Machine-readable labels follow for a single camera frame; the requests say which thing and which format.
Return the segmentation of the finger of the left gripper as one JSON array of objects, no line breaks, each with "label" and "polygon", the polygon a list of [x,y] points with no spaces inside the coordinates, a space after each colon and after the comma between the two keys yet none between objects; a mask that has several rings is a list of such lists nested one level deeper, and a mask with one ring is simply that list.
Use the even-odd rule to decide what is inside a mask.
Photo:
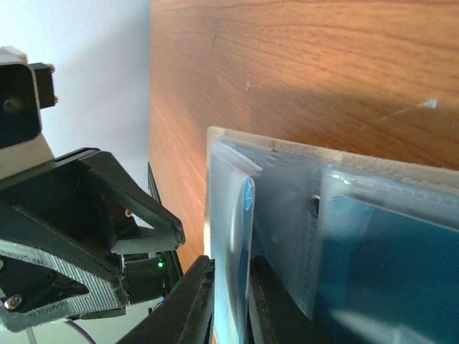
[{"label": "finger of the left gripper", "polygon": [[112,153],[81,148],[1,180],[1,200],[76,242],[115,254],[164,252],[186,239],[181,221],[149,196]]},{"label": "finger of the left gripper", "polygon": [[62,318],[123,312],[128,298],[116,271],[79,267],[41,249],[1,240],[1,323],[11,332]]}]

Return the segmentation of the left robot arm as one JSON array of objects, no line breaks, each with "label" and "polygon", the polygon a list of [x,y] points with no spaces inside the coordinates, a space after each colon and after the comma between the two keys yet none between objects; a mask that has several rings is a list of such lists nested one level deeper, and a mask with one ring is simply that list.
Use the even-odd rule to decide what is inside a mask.
[{"label": "left robot arm", "polygon": [[83,148],[1,181],[1,322],[123,315],[172,287],[181,221],[106,151]]}]

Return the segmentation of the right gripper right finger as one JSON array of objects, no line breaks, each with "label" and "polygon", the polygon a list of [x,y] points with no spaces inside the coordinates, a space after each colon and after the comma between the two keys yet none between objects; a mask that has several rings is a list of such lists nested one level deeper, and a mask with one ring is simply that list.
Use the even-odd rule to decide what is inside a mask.
[{"label": "right gripper right finger", "polygon": [[250,262],[248,343],[322,343],[323,334],[303,314],[268,261]]}]

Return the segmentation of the beige card holder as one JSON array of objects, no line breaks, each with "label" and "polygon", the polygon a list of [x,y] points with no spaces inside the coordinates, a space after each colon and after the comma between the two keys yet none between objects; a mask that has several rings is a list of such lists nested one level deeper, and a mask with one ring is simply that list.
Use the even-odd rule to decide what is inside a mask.
[{"label": "beige card holder", "polygon": [[247,343],[249,298],[273,288],[268,330],[332,343],[458,341],[458,172],[212,127],[204,251],[214,334]]}]

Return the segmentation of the blue VIP card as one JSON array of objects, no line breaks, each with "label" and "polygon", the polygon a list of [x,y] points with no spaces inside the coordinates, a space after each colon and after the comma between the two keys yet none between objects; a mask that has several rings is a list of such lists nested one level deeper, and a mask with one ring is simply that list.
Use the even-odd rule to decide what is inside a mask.
[{"label": "blue VIP card", "polygon": [[215,186],[210,214],[214,332],[218,343],[245,343],[253,183],[249,177],[238,176]]},{"label": "blue VIP card", "polygon": [[334,196],[314,320],[333,343],[456,343],[457,229]]}]

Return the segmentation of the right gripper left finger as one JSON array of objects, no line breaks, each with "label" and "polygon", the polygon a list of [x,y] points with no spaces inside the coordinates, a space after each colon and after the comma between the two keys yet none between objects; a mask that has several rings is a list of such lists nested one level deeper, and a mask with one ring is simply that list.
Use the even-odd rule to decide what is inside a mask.
[{"label": "right gripper left finger", "polygon": [[162,304],[118,342],[211,343],[215,261],[197,257]]}]

